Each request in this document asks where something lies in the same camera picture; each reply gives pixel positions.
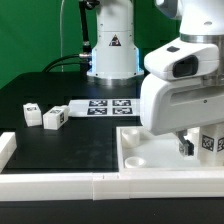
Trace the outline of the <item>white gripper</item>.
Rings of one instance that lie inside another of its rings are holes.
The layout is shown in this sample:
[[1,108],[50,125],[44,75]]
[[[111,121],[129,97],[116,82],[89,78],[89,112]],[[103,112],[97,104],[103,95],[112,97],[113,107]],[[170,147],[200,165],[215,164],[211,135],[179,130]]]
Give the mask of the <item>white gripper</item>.
[[149,74],[141,86],[140,120],[154,135],[177,132],[179,152],[193,156],[185,129],[224,122],[224,86],[203,87],[200,78],[169,82]]

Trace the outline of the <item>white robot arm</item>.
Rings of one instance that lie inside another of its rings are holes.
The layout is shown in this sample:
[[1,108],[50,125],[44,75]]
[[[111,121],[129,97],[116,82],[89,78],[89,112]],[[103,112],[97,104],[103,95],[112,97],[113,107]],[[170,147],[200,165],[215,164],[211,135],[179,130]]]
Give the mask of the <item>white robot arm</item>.
[[224,0],[143,0],[132,20],[128,0],[99,0],[91,81],[123,85],[143,74],[140,120],[154,135],[174,133],[185,155],[194,127],[224,121]]

